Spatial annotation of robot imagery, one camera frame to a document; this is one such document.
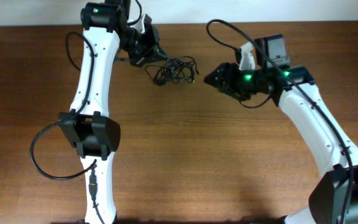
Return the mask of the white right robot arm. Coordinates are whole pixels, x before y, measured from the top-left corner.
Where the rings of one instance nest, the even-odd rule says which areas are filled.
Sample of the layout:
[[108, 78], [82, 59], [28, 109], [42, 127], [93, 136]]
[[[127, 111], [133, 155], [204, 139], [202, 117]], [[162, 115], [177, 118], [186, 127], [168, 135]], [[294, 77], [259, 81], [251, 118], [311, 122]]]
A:
[[321, 180], [308, 206], [280, 223], [358, 223], [358, 147], [328, 110], [310, 72], [290, 65], [283, 35], [244, 44], [234, 63], [220, 64], [204, 80], [241, 103], [266, 94], [309, 147]]

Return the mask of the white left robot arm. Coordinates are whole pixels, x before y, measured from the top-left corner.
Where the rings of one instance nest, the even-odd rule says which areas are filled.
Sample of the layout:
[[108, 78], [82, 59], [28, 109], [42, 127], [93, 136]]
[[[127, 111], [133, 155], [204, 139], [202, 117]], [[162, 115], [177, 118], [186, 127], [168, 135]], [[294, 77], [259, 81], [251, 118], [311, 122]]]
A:
[[84, 168], [86, 215], [83, 223], [115, 223], [112, 164], [121, 138], [120, 125], [109, 118], [112, 67], [120, 50], [132, 66], [168, 60], [158, 30], [147, 14], [130, 22], [130, 1], [89, 2], [81, 10], [84, 41], [80, 80], [70, 110], [60, 113], [60, 128]]

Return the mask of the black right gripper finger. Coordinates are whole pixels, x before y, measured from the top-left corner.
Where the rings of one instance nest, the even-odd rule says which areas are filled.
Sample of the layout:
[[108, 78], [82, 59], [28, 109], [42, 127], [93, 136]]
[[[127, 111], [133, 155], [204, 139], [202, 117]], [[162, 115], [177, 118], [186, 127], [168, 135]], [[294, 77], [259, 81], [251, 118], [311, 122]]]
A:
[[219, 77], [205, 77], [204, 82], [217, 89], [221, 93], [227, 93], [227, 85], [224, 78]]
[[226, 76], [229, 67], [228, 63], [220, 64], [215, 70], [213, 70], [209, 75], [206, 75], [204, 81], [220, 81], [223, 80]]

